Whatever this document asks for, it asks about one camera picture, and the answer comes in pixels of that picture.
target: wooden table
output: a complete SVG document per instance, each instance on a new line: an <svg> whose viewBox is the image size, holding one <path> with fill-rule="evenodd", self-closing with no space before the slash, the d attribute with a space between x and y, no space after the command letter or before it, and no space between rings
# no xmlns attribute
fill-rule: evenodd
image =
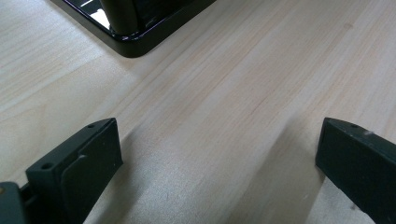
<svg viewBox="0 0 396 224"><path fill-rule="evenodd" d="M218 0L138 59L47 0L0 15L2 181L115 117L87 223L372 223L314 158L325 117L396 142L395 1Z"/></svg>

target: desk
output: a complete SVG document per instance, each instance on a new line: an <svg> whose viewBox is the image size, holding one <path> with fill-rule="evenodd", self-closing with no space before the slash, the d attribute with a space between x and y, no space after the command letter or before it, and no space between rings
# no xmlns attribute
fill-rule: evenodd
<svg viewBox="0 0 396 224"><path fill-rule="evenodd" d="M0 11L2 181L115 117L87 223L372 223L314 158L325 117L396 142L395 1L219 0L137 59L50 1Z"/></svg>

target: table surface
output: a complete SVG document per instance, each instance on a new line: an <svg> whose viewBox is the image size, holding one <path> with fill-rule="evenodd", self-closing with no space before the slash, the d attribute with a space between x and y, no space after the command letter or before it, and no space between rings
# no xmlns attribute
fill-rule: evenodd
<svg viewBox="0 0 396 224"><path fill-rule="evenodd" d="M373 223L314 158L325 117L396 142L396 1L218 0L137 59L48 0L0 15L2 181L114 117L87 223Z"/></svg>

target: black object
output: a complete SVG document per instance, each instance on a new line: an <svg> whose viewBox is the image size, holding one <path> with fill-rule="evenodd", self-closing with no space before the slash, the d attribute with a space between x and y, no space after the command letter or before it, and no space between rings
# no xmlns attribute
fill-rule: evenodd
<svg viewBox="0 0 396 224"><path fill-rule="evenodd" d="M216 0L51 1L117 53L134 58L149 52Z"/></svg>
<svg viewBox="0 0 396 224"><path fill-rule="evenodd" d="M362 127L328 119L316 164L375 223L396 223L396 146Z"/></svg>
<svg viewBox="0 0 396 224"><path fill-rule="evenodd" d="M0 223L83 223L122 165L115 119L81 129L26 170L29 183L0 183Z"/></svg>

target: screw hole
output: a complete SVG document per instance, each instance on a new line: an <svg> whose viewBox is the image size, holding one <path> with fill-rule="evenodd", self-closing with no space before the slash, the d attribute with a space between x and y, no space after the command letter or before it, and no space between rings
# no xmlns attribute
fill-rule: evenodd
<svg viewBox="0 0 396 224"><path fill-rule="evenodd" d="M43 170L48 170L49 168L51 168L53 166L52 163L45 163L44 165L41 166L41 169Z"/></svg>

